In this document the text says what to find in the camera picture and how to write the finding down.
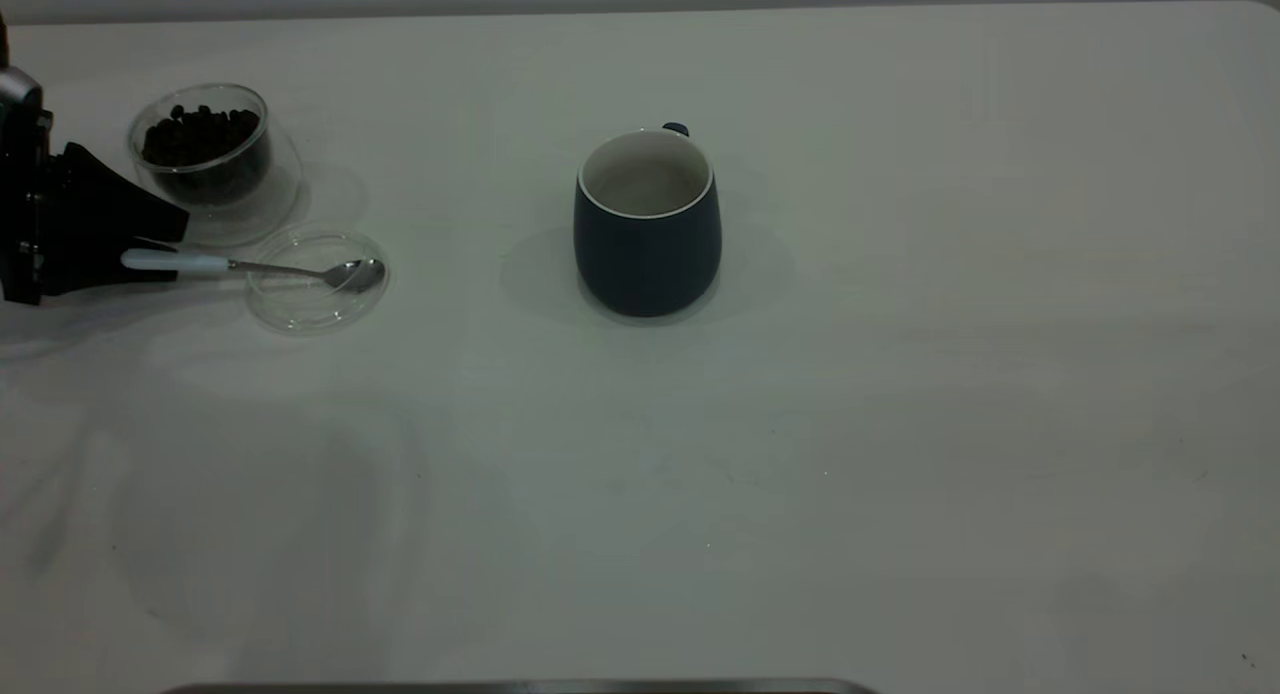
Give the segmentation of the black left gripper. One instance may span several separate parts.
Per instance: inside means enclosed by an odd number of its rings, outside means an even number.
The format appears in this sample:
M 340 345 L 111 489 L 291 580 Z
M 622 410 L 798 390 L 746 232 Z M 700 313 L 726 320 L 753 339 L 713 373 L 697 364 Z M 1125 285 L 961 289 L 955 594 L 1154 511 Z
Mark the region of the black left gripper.
M 3 110 L 1 279 L 3 298 L 36 306 L 42 296 L 133 283 L 172 283 L 173 270 L 134 270 L 122 264 L 128 248 L 173 254 L 152 242 L 63 242 L 41 248 L 40 188 L 49 169 L 51 111 Z M 189 213 L 146 191 L 95 157 L 82 143 L 67 143 L 52 157 L 50 233 L 64 237 L 136 237 L 182 242 Z

